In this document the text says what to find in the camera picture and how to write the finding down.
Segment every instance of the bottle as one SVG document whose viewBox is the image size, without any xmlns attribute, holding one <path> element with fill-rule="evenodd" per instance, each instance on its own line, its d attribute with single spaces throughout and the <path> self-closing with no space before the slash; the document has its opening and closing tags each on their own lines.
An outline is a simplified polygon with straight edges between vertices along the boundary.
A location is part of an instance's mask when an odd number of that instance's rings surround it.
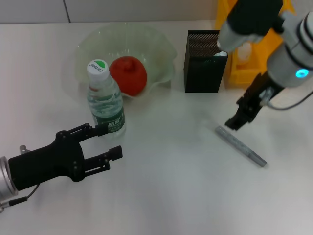
<svg viewBox="0 0 313 235">
<path fill-rule="evenodd" d="M 124 134 L 126 130 L 121 90 L 111 77 L 104 60 L 93 60 L 87 65 L 89 89 L 87 101 L 96 125 L 106 125 L 107 139 Z"/>
</svg>

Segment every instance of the black mesh pen holder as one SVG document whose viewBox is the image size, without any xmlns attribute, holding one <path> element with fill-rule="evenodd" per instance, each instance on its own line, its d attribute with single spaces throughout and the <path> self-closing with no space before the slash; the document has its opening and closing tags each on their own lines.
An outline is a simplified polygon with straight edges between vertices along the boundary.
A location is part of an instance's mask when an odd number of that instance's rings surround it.
<svg viewBox="0 0 313 235">
<path fill-rule="evenodd" d="M 217 93 L 228 56 L 217 46 L 218 30 L 189 30 L 184 63 L 185 92 Z"/>
</svg>

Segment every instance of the table surface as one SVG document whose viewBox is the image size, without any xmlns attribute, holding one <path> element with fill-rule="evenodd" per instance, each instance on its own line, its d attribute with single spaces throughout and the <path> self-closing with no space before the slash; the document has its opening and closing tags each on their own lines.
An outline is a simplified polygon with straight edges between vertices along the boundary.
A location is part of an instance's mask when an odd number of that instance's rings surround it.
<svg viewBox="0 0 313 235">
<path fill-rule="evenodd" d="M 176 76 L 145 99 L 125 100 L 125 136 L 82 143 L 86 157 L 122 145 L 111 170 L 74 183 L 40 185 L 27 203 L 0 215 L 2 235 L 311 235 L 313 233 L 312 100 L 285 112 L 264 108 L 235 136 L 263 157 L 260 168 L 213 132 L 237 110 L 243 90 L 186 94 L 187 30 L 211 21 L 147 23 L 178 51 Z M 92 123 L 86 88 L 73 75 L 75 47 L 104 23 L 0 25 L 0 150 L 37 149 L 55 133 Z M 312 82 L 285 90 L 289 105 Z M 25 196 L 32 191 L 20 192 Z"/>
</svg>

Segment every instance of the bottle cap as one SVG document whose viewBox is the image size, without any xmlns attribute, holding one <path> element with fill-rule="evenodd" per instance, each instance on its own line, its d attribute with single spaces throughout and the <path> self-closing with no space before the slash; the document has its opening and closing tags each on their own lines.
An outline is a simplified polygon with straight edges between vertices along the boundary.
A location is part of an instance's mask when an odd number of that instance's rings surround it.
<svg viewBox="0 0 313 235">
<path fill-rule="evenodd" d="M 87 65 L 88 77 L 91 82 L 103 82 L 109 75 L 109 66 L 104 60 L 92 60 Z"/>
</svg>

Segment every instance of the green bottle label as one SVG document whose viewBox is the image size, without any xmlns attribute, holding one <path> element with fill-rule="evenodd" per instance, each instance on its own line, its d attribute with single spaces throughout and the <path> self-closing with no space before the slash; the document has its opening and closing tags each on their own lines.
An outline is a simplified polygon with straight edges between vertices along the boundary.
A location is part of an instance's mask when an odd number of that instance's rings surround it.
<svg viewBox="0 0 313 235">
<path fill-rule="evenodd" d="M 96 125 L 105 125 L 109 133 L 118 131 L 125 124 L 124 108 L 112 117 L 98 117 L 92 114 L 94 123 Z"/>
</svg>

